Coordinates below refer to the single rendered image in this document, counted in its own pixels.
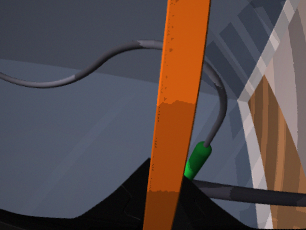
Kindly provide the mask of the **orange bar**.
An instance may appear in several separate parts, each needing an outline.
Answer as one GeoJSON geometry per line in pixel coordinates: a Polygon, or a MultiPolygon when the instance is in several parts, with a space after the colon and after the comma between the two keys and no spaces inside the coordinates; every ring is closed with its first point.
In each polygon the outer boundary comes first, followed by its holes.
{"type": "Polygon", "coordinates": [[[172,230],[192,144],[212,0],[169,0],[142,230],[172,230]]]}

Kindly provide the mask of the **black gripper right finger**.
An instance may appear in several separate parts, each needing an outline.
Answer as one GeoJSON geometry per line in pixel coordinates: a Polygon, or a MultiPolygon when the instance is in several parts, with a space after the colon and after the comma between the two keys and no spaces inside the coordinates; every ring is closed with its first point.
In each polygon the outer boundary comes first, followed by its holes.
{"type": "Polygon", "coordinates": [[[251,228],[206,196],[184,175],[172,230],[306,230],[251,228]]]}

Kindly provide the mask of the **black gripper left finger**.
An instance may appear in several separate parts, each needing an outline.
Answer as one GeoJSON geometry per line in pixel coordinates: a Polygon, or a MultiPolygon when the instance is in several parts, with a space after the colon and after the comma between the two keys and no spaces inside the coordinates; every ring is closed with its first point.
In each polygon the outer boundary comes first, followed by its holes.
{"type": "Polygon", "coordinates": [[[0,230],[142,230],[149,168],[150,159],[116,191],[76,219],[25,216],[0,209],[0,230]]]}

